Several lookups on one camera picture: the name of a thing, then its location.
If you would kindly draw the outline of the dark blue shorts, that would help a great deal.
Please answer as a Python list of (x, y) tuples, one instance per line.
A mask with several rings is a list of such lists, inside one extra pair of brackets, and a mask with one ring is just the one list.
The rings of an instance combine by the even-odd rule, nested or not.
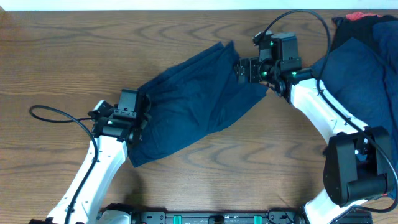
[(139, 88), (151, 106), (141, 141), (128, 155), (134, 167), (224, 130), (266, 96), (266, 86), (238, 82), (238, 60), (232, 42), (218, 42)]

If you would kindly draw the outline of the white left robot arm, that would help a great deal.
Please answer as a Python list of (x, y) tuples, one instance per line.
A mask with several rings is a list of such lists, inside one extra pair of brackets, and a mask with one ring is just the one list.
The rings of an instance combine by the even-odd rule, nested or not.
[(123, 90), (119, 102), (111, 105), (104, 100), (88, 112), (94, 122), (88, 129), (82, 118), (49, 107), (41, 109), (63, 115), (64, 123), (76, 123), (90, 138), (87, 155), (74, 180), (57, 206), (48, 214), (46, 223), (94, 223), (104, 196), (128, 153), (141, 140), (148, 124), (151, 100), (136, 90)]

